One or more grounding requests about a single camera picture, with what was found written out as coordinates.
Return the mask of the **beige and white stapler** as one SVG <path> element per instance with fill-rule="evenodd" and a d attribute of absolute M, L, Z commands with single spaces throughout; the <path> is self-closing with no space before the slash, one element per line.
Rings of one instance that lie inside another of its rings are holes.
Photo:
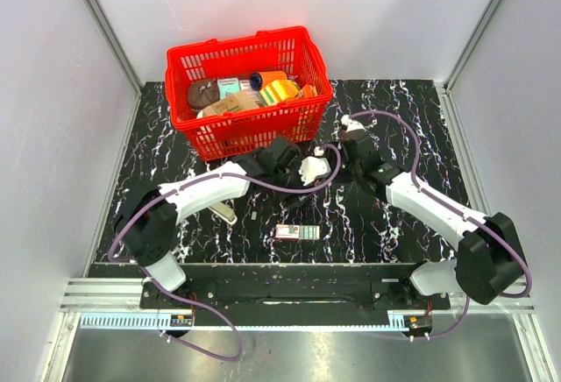
<path fill-rule="evenodd" d="M 234 225 L 238 220 L 235 211 L 223 202 L 209 206 L 209 210 L 229 225 Z"/>

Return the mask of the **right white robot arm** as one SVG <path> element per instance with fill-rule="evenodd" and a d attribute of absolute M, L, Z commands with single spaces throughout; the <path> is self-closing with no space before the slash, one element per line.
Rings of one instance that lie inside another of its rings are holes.
<path fill-rule="evenodd" d="M 499 296 L 527 296 L 532 278 L 513 221 L 502 213 L 489 216 L 455 202 L 419 178 L 414 168 L 384 160 L 358 119 L 351 114 L 341 120 L 345 177 L 429 226 L 455 252 L 452 259 L 418 265 L 398 288 L 401 303 L 419 308 L 440 293 L 462 293 L 482 305 Z M 525 279 L 524 289 L 509 292 L 519 278 Z"/>

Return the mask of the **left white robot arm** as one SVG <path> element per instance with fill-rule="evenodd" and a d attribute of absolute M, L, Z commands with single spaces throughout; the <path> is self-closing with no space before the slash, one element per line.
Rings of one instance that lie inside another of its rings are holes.
<path fill-rule="evenodd" d="M 150 188 L 121 206 L 109 259 L 123 244 L 160 286 L 160 298 L 180 308 L 188 302 L 190 288 L 172 253 L 178 224 L 203 209 L 245 196 L 252 184 L 288 195 L 311 194 L 328 186 L 340 166 L 334 145 L 317 147 L 303 158 L 298 145 L 277 137 L 269 146 L 238 155 L 210 172 Z"/>

